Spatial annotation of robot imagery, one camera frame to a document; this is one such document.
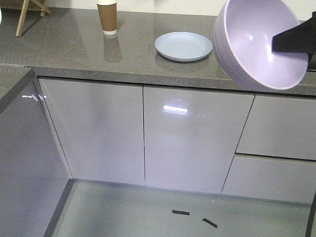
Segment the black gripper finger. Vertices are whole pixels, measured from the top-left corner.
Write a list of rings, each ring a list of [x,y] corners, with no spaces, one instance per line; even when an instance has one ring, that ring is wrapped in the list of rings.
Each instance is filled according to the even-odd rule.
[[[274,52],[316,53],[316,12],[304,23],[273,36]]]

